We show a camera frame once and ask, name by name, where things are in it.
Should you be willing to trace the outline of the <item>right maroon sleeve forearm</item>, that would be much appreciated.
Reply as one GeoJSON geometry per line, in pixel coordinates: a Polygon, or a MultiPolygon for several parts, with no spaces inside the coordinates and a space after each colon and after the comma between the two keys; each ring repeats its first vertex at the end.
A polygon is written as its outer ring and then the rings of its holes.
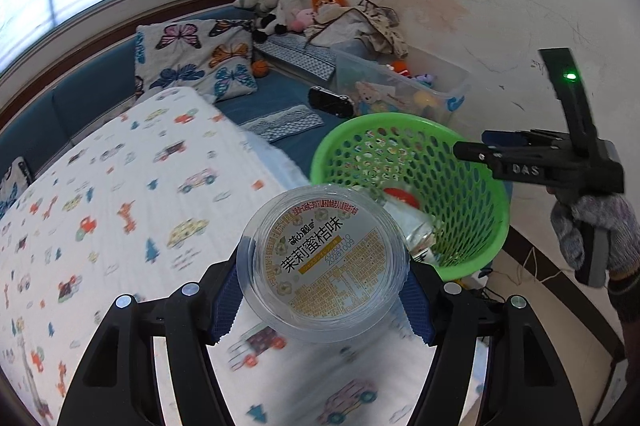
{"type": "Polygon", "coordinates": [[[608,297],[622,324],[629,368],[639,366],[639,271],[608,282],[608,297]]]}

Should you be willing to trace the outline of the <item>right grey gloved hand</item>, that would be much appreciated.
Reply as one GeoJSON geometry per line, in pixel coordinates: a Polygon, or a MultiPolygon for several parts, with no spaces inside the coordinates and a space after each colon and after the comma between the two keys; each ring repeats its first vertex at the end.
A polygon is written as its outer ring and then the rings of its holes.
{"type": "Polygon", "coordinates": [[[585,195],[572,205],[556,202],[550,216],[560,251],[574,270],[585,259],[584,240],[579,224],[611,234],[611,250],[606,269],[611,280],[630,277],[639,270],[639,223],[634,209],[623,195],[595,198],[585,195]]]}

